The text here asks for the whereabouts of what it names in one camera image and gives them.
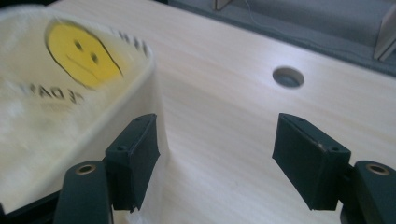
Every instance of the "light wood surface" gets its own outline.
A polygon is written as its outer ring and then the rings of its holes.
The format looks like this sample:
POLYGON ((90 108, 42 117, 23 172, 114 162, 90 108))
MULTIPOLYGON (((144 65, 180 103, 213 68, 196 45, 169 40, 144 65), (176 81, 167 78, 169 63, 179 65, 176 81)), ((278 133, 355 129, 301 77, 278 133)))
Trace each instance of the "light wood surface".
POLYGON ((51 6, 144 39, 157 58, 171 150, 163 223, 339 223, 309 211, 271 159, 277 115, 303 117, 352 151, 396 167, 396 80, 144 0, 51 6), (299 89, 272 78, 290 66, 299 89))

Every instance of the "wooden table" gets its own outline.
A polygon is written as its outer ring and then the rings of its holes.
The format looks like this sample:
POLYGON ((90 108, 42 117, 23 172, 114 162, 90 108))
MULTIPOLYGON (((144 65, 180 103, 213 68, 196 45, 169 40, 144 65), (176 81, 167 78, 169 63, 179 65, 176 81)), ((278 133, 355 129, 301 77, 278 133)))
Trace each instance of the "wooden table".
POLYGON ((305 118, 352 151, 396 167, 396 80, 153 1, 51 6, 152 47, 171 150, 163 223, 339 223, 309 211, 271 159, 278 113, 305 118), (288 89, 279 66, 304 75, 288 89))

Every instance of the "smiley face mouth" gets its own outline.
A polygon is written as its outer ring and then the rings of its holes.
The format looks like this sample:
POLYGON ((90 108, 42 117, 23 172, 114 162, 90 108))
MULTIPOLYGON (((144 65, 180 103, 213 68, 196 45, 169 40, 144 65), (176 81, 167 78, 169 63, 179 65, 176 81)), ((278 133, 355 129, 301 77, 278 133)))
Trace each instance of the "smiley face mouth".
POLYGON ((95 79, 97 79, 99 81, 99 79, 97 78, 97 76, 93 73, 93 71, 91 71, 90 69, 88 69, 87 67, 85 67, 84 65, 82 65, 81 63, 77 62, 76 60, 74 60, 73 58, 71 58, 69 55, 66 54, 66 58, 68 60, 70 60, 70 62, 74 63, 75 65, 77 65, 78 67, 82 68, 83 70, 85 70, 86 72, 90 73, 95 79))

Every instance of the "white container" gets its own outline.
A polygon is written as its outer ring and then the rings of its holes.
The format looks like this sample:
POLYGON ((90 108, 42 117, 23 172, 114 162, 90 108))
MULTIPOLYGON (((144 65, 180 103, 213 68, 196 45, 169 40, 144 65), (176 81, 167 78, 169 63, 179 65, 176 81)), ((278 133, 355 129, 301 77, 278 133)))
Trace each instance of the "white container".
POLYGON ((121 31, 44 7, 0 11, 0 203, 9 213, 100 161, 137 117, 158 115, 161 153, 133 223, 160 223, 168 146, 150 48, 121 31))

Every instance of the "smiley face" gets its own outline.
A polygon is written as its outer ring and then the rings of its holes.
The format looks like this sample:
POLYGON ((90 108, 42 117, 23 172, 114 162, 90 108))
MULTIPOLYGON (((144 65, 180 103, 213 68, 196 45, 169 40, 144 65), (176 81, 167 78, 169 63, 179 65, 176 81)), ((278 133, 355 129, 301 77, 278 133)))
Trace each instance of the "smiley face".
POLYGON ((76 23, 53 22, 47 30, 46 45, 55 62, 87 88, 122 76, 100 39, 76 23))

